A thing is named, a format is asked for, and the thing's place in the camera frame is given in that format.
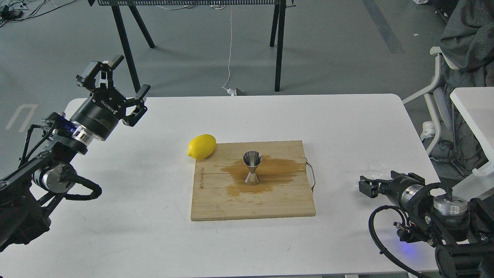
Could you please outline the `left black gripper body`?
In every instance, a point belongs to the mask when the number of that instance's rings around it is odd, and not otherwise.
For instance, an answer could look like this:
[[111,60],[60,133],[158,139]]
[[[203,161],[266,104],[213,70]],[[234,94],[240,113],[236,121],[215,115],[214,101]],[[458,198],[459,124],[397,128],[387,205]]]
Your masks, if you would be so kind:
[[96,90],[70,120],[74,124],[83,125],[99,140],[105,141],[125,115],[125,107],[122,106],[124,102],[125,97],[117,90]]

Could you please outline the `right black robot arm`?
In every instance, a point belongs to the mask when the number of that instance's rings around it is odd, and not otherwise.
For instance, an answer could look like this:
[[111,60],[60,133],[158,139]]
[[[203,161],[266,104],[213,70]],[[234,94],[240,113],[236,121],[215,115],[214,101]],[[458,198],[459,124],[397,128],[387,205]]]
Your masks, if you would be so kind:
[[374,219],[380,211],[399,213],[394,222],[400,241],[425,242],[435,249],[439,274],[444,278],[492,278],[494,255],[493,195],[470,201],[456,197],[452,188],[426,184],[415,173],[391,171],[390,180],[360,176],[359,190],[367,197],[383,194],[391,205],[376,208],[369,216],[369,234],[382,255],[407,272],[424,278],[395,257],[378,238]]

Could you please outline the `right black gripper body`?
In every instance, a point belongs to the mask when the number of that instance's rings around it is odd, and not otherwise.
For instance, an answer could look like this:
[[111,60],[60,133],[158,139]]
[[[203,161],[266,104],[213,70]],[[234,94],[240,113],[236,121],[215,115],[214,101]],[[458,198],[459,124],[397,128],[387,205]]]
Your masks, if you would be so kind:
[[391,183],[388,190],[385,192],[385,196],[391,201],[392,204],[399,206],[403,210],[409,210],[409,201],[425,186],[425,179],[423,181],[415,181],[407,176],[400,176],[396,179],[391,179]]

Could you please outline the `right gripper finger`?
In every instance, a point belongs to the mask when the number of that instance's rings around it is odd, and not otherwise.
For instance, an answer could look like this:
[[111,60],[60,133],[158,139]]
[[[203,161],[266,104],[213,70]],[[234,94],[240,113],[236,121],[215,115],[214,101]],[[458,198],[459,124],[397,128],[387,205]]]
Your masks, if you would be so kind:
[[396,178],[399,178],[400,176],[407,176],[409,178],[412,178],[414,179],[415,181],[423,181],[423,178],[415,173],[399,173],[399,172],[396,172],[396,171],[390,171],[390,174],[391,174],[391,178],[392,179],[396,179]]
[[379,194],[385,194],[390,183],[391,180],[384,180],[381,178],[370,179],[361,175],[359,181],[359,191],[369,198],[376,198]]

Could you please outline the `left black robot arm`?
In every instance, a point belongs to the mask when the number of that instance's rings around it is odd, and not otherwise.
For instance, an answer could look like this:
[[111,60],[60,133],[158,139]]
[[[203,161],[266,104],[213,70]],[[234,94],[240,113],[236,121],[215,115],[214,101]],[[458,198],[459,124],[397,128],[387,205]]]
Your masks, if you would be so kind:
[[113,86],[113,70],[124,56],[91,62],[78,86],[90,96],[67,119],[51,113],[43,125],[28,129],[18,168],[1,179],[1,251],[11,244],[28,244],[49,231],[49,216],[61,200],[88,201],[100,197],[100,186],[79,176],[71,165],[77,154],[85,154],[94,140],[105,141],[122,121],[133,127],[147,112],[143,85],[133,98],[124,97]]

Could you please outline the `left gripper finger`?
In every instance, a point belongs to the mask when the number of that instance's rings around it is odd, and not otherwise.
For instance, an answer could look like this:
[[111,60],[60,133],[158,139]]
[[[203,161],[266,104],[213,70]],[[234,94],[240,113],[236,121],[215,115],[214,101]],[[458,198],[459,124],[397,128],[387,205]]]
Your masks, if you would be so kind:
[[92,98],[94,93],[99,90],[113,90],[120,98],[125,98],[113,86],[113,70],[118,67],[122,60],[124,60],[123,55],[116,55],[108,61],[90,62],[83,74],[76,75],[76,84],[90,92],[88,99]]
[[139,88],[136,95],[132,99],[127,99],[123,105],[125,108],[134,106],[135,109],[129,115],[125,115],[122,118],[122,123],[124,125],[134,127],[136,123],[143,117],[147,112],[147,107],[145,106],[145,97],[150,90],[150,85],[144,84]]

